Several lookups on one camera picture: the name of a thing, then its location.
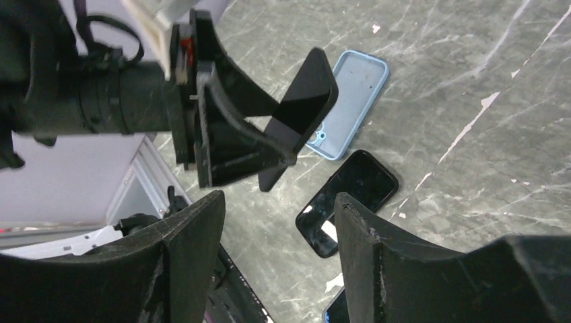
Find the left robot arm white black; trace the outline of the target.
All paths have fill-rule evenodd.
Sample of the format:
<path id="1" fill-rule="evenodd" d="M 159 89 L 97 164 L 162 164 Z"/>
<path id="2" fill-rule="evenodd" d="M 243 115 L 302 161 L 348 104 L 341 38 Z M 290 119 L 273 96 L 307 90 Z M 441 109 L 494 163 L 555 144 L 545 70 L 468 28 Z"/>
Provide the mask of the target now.
<path id="1" fill-rule="evenodd" d="M 124 21 L 74 1 L 74 25 L 58 1 L 1 2 L 1 167 L 24 159 L 13 135 L 53 146 L 64 135 L 169 132 L 176 162 L 199 186 L 224 186 L 296 162 L 297 154 L 249 123 L 278 103 L 227 55 L 210 8 L 199 1 L 128 1 L 156 31 L 163 53 L 145 61 Z"/>

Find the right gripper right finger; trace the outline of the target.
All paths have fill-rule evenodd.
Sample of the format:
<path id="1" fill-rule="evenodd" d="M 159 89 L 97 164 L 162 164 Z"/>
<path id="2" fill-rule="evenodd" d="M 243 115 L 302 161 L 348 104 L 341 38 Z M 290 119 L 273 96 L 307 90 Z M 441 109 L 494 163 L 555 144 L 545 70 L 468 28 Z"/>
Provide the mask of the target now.
<path id="1" fill-rule="evenodd" d="M 569 322 L 570 237 L 508 235 L 467 253 L 342 192 L 335 225 L 350 322 Z"/>

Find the aluminium frame rail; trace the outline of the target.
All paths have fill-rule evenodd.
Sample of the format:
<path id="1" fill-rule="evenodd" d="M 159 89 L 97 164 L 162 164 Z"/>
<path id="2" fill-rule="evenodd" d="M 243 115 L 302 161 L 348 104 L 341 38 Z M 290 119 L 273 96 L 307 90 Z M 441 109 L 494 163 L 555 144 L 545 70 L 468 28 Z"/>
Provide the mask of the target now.
<path id="1" fill-rule="evenodd" d="M 109 205 L 106 223 L 114 225 L 138 213 L 161 219 L 170 205 L 167 194 L 170 186 L 176 195 L 192 203 L 150 138 L 144 136 Z"/>

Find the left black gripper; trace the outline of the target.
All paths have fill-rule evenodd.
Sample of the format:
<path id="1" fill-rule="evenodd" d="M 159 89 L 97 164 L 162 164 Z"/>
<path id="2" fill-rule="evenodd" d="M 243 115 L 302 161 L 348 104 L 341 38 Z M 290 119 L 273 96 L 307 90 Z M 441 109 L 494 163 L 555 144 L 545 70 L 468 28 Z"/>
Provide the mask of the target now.
<path id="1" fill-rule="evenodd" d="M 188 22 L 175 23 L 168 49 L 176 163 L 196 169 L 200 188 L 295 163 L 293 151 L 244 119 L 271 116 L 279 103 L 228 56 L 209 11 L 192 9 Z"/>

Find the light blue phone case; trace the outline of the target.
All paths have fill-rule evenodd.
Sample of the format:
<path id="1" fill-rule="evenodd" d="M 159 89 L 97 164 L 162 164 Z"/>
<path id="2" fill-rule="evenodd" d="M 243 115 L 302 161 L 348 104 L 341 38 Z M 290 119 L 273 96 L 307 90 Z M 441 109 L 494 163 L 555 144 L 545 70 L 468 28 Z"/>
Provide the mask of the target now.
<path id="1" fill-rule="evenodd" d="M 390 69 L 380 58 L 347 50 L 337 60 L 333 75 L 339 90 L 338 99 L 306 146 L 323 158 L 336 161 L 351 145 L 389 79 Z"/>

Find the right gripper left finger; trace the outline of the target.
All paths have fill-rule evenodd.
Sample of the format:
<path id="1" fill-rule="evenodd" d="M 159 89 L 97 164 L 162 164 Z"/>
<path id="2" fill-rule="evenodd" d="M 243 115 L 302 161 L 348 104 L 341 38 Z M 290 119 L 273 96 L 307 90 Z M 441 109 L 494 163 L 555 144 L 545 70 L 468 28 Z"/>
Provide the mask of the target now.
<path id="1" fill-rule="evenodd" d="M 220 190 L 81 256 L 1 257 L 2 322 L 201 322 L 224 226 Z"/>

